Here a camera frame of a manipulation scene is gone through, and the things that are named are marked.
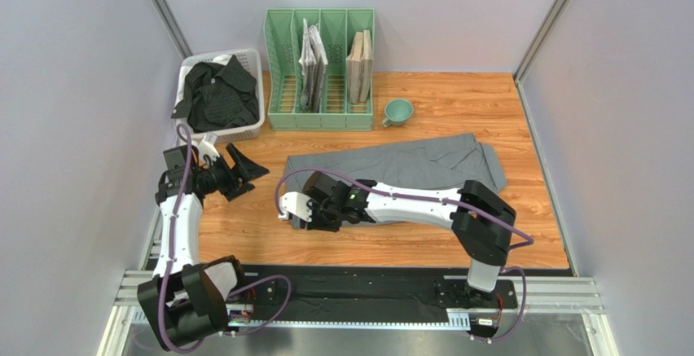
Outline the grey long sleeve shirt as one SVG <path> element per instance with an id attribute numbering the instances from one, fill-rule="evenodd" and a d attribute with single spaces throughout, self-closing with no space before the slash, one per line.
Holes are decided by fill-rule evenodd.
<path id="1" fill-rule="evenodd" d="M 285 190 L 301 191 L 311 168 L 422 190 L 447 191 L 475 180 L 499 194 L 508 185 L 496 151 L 491 145 L 478 142 L 472 133 L 290 156 L 284 173 L 297 173 L 285 180 Z"/>

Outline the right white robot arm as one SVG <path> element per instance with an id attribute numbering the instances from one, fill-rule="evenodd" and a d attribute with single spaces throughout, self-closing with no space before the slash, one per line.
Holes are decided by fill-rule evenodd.
<path id="1" fill-rule="evenodd" d="M 470 258 L 467 283 L 477 292 L 494 291 L 511 250 L 516 210 L 478 181 L 467 180 L 460 188 L 420 190 L 366 179 L 347 183 L 315 171 L 301 194 L 310 213 L 301 223 L 307 230 L 409 222 L 452 232 Z"/>

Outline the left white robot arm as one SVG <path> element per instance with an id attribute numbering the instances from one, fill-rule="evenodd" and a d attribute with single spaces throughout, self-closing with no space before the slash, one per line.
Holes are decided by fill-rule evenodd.
<path id="1" fill-rule="evenodd" d="M 234 145 L 226 150 L 231 164 L 204 143 L 164 152 L 167 170 L 155 194 L 162 242 L 152 278 L 138 286 L 137 300 L 165 351 L 190 353 L 206 337 L 229 329 L 226 300 L 245 281 L 234 256 L 202 262 L 199 255 L 204 198 L 218 192 L 234 200 L 269 172 Z"/>

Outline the black striped shirt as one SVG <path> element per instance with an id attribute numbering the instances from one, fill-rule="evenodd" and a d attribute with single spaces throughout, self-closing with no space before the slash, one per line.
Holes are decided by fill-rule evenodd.
<path id="1" fill-rule="evenodd" d="M 198 62 L 183 75 L 182 99 L 171 117 L 183 119 L 195 133 L 254 125 L 260 120 L 257 79 L 237 55 Z"/>

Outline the teal cup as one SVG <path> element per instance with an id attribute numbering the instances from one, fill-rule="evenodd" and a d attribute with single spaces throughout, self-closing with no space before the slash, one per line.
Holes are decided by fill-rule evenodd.
<path id="1" fill-rule="evenodd" d="M 406 99 L 393 99 L 384 108 L 383 127 L 402 126 L 412 117 L 413 104 Z"/>

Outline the white laundry basket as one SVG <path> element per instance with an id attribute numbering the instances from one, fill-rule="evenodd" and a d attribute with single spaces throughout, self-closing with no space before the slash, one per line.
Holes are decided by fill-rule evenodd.
<path id="1" fill-rule="evenodd" d="M 170 118 L 219 143 L 256 138 L 265 120 L 260 54 L 238 49 L 183 60 Z"/>

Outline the grey magazines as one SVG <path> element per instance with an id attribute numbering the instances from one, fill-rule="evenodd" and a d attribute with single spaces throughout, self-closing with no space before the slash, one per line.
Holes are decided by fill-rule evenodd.
<path id="1" fill-rule="evenodd" d="M 301 55 L 299 58 L 303 86 L 300 95 L 301 112 L 320 112 L 327 76 L 327 52 L 318 26 L 303 19 Z"/>

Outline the brown books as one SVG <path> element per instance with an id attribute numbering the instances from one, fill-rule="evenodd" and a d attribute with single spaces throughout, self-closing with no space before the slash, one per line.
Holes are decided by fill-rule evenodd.
<path id="1" fill-rule="evenodd" d="M 365 103 L 371 91 L 373 45 L 371 30 L 354 35 L 352 48 L 346 58 L 347 91 L 352 104 Z"/>

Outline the green file organizer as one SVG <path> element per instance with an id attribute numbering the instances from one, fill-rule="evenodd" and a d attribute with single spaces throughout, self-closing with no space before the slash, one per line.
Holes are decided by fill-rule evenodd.
<path id="1" fill-rule="evenodd" d="M 274 8 L 264 36 L 270 68 L 267 117 L 277 131 L 370 131 L 372 87 L 348 81 L 355 37 L 374 36 L 372 8 Z"/>

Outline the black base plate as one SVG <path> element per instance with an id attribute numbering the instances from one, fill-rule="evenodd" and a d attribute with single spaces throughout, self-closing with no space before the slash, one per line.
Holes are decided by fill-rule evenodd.
<path id="1" fill-rule="evenodd" d="M 268 278 L 232 303 L 265 320 L 327 323 L 444 323 L 448 309 L 511 312 L 519 306 L 510 280 L 488 297 L 466 289 L 467 269 L 364 266 L 244 266 L 244 285 Z"/>

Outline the aluminium frame rail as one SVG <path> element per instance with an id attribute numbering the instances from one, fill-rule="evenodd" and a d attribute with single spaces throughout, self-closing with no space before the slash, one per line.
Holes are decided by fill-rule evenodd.
<path id="1" fill-rule="evenodd" d="M 464 268 L 272 266 L 245 268 L 244 283 L 269 281 L 232 297 L 234 314 L 253 324 L 277 314 L 276 326 L 464 327 L 464 315 L 602 314 L 595 281 L 566 270 L 502 275 L 484 296 Z"/>

